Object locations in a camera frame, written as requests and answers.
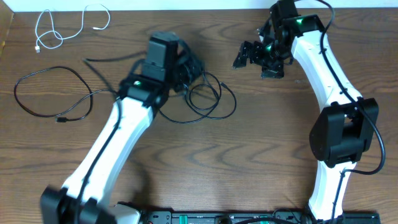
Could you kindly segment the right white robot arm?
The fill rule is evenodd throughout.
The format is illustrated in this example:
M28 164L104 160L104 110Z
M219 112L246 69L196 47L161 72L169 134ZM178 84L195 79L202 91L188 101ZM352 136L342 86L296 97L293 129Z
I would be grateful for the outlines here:
M320 115L309 142L318 161L317 174L301 223L344 223L342 203L350 175L374 175L386 160L381 147L381 161L374 170L356 169L373 136L381 138L376 127L379 107L350 83L330 49L326 31L315 14L271 16L258 30L260 39L244 41L233 62L233 68L247 63L261 66L262 78L282 78L285 60L296 60L315 93Z

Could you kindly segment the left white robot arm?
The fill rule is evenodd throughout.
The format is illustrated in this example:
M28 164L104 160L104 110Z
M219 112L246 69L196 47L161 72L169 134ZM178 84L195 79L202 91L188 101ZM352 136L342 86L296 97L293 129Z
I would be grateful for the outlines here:
M109 204L120 171L170 90L186 90L204 71L204 63L187 50L174 56L148 55L135 62L120 82L108 121L84 160L60 190L44 190L43 222L139 223L137 209Z

